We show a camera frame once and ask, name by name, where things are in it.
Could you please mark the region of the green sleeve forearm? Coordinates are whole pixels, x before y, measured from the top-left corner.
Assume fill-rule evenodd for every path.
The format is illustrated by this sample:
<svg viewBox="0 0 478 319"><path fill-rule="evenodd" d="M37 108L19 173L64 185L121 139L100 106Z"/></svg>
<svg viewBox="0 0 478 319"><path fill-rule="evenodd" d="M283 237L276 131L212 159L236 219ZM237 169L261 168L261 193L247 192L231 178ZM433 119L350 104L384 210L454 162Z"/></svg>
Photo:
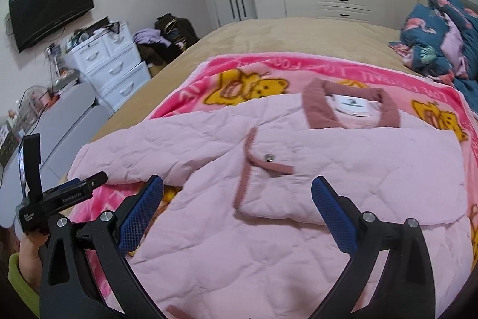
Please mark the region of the green sleeve forearm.
<svg viewBox="0 0 478 319"><path fill-rule="evenodd" d="M9 258L8 279L21 300L30 311L40 317L40 296L27 284L19 271L19 253L12 254Z"/></svg>

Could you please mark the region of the person's left hand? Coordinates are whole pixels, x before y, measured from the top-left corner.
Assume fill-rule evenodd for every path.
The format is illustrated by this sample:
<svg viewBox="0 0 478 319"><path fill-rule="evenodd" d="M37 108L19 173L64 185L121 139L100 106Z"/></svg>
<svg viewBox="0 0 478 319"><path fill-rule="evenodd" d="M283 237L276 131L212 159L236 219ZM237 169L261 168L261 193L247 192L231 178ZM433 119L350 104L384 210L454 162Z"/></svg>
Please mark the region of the person's left hand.
<svg viewBox="0 0 478 319"><path fill-rule="evenodd" d="M43 269L40 249L48 238L48 235L43 235L39 231L30 232L23 236L19 246L19 272L27 285L37 294L40 294Z"/></svg>

